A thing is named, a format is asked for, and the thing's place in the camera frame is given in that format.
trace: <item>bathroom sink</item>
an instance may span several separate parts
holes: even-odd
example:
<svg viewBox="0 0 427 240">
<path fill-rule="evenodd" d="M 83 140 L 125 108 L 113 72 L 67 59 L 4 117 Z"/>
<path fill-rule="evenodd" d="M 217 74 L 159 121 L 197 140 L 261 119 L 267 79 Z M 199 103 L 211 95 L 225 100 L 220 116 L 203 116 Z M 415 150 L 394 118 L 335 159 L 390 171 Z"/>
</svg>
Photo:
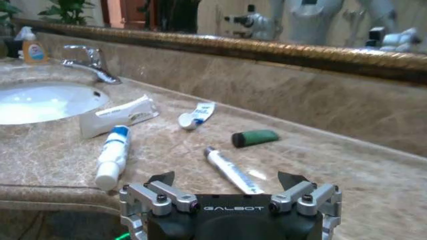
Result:
<svg viewBox="0 0 427 240">
<path fill-rule="evenodd" d="M 0 125 L 45 122 L 83 114 L 108 102 L 91 86 L 32 82 L 0 87 Z"/>
</svg>

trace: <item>mirror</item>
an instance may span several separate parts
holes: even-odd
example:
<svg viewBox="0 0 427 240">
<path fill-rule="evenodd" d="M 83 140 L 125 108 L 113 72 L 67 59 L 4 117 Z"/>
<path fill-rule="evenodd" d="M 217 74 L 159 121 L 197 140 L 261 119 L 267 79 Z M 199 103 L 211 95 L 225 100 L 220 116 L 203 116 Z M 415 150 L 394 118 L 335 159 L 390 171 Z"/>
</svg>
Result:
<svg viewBox="0 0 427 240">
<path fill-rule="evenodd" d="M 31 20 L 427 53 L 427 0 L 1 1 Z"/>
</svg>

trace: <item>faucet handle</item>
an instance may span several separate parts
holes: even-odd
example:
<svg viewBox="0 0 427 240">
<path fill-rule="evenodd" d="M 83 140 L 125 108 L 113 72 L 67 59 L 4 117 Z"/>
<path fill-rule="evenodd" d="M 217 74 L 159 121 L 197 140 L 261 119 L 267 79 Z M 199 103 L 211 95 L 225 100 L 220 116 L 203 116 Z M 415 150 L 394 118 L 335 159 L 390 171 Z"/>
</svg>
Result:
<svg viewBox="0 0 427 240">
<path fill-rule="evenodd" d="M 91 47 L 87 45 L 64 45 L 64 49 L 83 49 L 85 50 L 85 54 L 91 65 L 99 69 L 105 68 L 105 59 L 101 49 L 96 47 Z"/>
</svg>

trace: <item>chrome faucet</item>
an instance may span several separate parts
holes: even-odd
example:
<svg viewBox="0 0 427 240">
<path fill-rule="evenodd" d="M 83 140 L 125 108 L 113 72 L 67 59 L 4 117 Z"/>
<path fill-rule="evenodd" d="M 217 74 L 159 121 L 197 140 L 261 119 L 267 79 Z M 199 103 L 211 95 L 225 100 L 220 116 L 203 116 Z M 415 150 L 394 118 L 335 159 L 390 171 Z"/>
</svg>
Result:
<svg viewBox="0 0 427 240">
<path fill-rule="evenodd" d="M 121 84 L 119 77 L 109 74 L 107 70 L 105 59 L 103 51 L 99 48 L 89 47 L 85 45 L 65 45 L 64 49 L 83 49 L 85 50 L 89 62 L 79 60 L 64 59 L 61 65 L 69 68 L 80 68 L 93 72 L 99 80 L 107 84 L 117 85 Z"/>
</svg>

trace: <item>white toothpaste tube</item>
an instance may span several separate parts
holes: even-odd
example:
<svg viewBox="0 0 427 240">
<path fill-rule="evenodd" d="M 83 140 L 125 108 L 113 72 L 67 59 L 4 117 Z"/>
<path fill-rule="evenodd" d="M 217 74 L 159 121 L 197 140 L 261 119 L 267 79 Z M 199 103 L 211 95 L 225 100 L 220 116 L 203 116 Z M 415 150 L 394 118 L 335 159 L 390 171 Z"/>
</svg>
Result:
<svg viewBox="0 0 427 240">
<path fill-rule="evenodd" d="M 183 113 L 177 118 L 179 126 L 185 130 L 195 130 L 208 118 L 212 116 L 215 110 L 215 102 L 197 103 L 196 109 L 192 113 Z"/>
<path fill-rule="evenodd" d="M 79 124 L 81 136 L 92 138 L 109 132 L 113 126 L 131 126 L 159 116 L 153 100 L 144 95 L 132 102 L 97 112 L 80 115 Z"/>
<path fill-rule="evenodd" d="M 236 187 L 244 192 L 244 194 L 255 195 L 263 194 L 264 191 L 252 182 L 247 175 L 240 171 L 237 166 L 225 158 L 220 151 L 208 146 L 204 150 L 204 156 L 207 161 L 217 168 L 227 179 L 236 185 Z"/>
<path fill-rule="evenodd" d="M 131 144 L 131 129 L 127 126 L 115 126 L 107 137 L 101 153 L 96 162 L 96 186 L 112 190 L 117 185 L 119 175 L 127 165 Z"/>
</svg>

